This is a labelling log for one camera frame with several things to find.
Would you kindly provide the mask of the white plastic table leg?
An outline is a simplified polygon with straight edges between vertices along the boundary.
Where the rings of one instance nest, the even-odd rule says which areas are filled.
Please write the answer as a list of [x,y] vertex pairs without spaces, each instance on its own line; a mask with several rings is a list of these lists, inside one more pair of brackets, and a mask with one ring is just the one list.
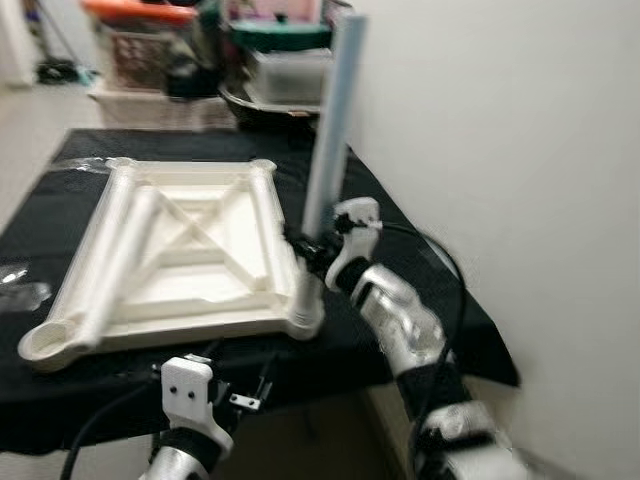
[[[335,18],[334,64],[324,90],[300,228],[308,241],[319,241],[332,229],[333,207],[340,201],[349,120],[367,27],[369,18],[356,10],[343,10]],[[306,269],[300,271],[288,320],[294,338],[310,340],[320,332],[325,316],[323,291],[323,279]]]
[[292,297],[294,294],[294,274],[291,266],[293,257],[285,242],[282,220],[279,218],[279,202],[273,184],[274,170],[275,165],[269,160],[251,160],[248,186],[250,186],[257,227],[260,230],[264,262],[270,276],[271,292],[283,297]]
[[122,293],[125,274],[141,255],[148,230],[154,224],[159,202],[157,197],[157,189],[150,186],[141,187],[134,193],[118,229],[118,236],[111,244],[101,273],[96,275],[96,283],[92,284],[93,289],[88,294],[79,330],[70,343],[74,351],[91,351],[101,343],[115,302]]
[[133,159],[113,157],[110,175],[99,205],[93,210],[90,224],[70,265],[67,278],[54,306],[56,316],[67,316],[84,294],[91,293],[97,275],[105,269],[113,256],[113,244],[119,236],[120,224],[131,209],[131,198],[136,188],[138,163]]

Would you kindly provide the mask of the white plastic table top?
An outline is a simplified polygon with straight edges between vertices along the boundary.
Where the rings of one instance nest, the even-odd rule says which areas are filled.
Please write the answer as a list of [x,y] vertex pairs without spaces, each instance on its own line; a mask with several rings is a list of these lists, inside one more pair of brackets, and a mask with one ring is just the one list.
[[101,343],[74,351],[70,343],[88,294],[67,316],[56,316],[58,293],[50,315],[18,340],[20,358],[52,372],[79,358],[128,349],[273,333],[294,338],[288,324],[294,294],[271,292],[248,186],[251,160],[136,161],[132,198],[150,186],[159,202]]

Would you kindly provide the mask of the black wok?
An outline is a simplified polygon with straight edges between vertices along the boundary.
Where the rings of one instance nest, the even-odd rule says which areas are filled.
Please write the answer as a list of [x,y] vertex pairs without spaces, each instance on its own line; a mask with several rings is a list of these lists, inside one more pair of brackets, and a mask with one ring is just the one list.
[[241,131],[311,131],[319,123],[321,110],[315,106],[273,104],[252,100],[241,87],[221,84],[219,95],[236,118]]

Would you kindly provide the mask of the black tablecloth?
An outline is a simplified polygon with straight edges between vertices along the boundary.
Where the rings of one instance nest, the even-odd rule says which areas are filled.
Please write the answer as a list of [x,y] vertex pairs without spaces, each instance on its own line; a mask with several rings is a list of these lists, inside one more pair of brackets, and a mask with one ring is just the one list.
[[[120,131],[73,129],[52,160],[65,157],[133,157],[160,161],[247,161],[276,166],[276,192],[289,224],[300,223],[314,138],[306,133],[247,131]],[[108,182],[106,175],[38,170],[22,204],[0,232],[0,264],[26,262],[29,279],[59,292],[88,221]],[[392,380],[387,361],[364,320],[339,294],[325,296],[326,316],[311,340],[252,335],[224,340],[216,366],[237,385],[253,385],[262,364],[279,352],[266,410],[279,410]],[[0,314],[0,453],[47,454],[69,447],[84,422],[101,407],[88,444],[163,430],[152,367],[184,346],[93,355],[41,374],[17,353],[29,329],[50,315],[45,303],[32,312]]]

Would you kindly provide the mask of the clear plastic container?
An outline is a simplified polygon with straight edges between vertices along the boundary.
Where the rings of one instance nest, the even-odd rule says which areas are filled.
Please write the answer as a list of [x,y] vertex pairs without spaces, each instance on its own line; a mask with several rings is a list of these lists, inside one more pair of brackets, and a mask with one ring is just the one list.
[[244,90],[256,102],[317,108],[334,61],[330,49],[252,51]]

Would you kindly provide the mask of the patterned beige cloth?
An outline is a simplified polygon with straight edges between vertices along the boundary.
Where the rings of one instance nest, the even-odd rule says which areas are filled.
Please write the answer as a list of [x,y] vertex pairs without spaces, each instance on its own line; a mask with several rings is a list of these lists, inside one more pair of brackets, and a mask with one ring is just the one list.
[[102,125],[129,131],[234,131],[236,115],[220,97],[173,99],[163,93],[108,90],[92,84],[88,99]]

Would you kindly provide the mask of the black shiny bag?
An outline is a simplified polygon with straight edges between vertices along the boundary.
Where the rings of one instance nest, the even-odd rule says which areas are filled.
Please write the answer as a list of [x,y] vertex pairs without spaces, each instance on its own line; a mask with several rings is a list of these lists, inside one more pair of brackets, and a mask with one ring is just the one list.
[[227,0],[198,0],[195,18],[175,31],[166,51],[163,92],[172,99],[210,99],[227,76]]

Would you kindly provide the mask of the green pot lid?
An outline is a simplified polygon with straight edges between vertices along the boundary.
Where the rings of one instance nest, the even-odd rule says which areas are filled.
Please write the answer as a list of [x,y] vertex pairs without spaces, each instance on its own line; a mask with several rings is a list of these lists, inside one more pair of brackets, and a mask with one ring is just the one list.
[[243,49],[259,52],[297,52],[328,49],[334,29],[324,23],[256,22],[234,20],[230,41]]

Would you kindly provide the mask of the storage box with orange lid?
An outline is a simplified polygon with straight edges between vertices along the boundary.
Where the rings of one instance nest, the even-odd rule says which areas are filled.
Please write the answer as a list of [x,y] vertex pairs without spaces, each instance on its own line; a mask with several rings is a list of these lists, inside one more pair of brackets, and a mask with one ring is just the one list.
[[191,31],[200,0],[79,0],[90,17],[105,90],[159,93],[173,42]]

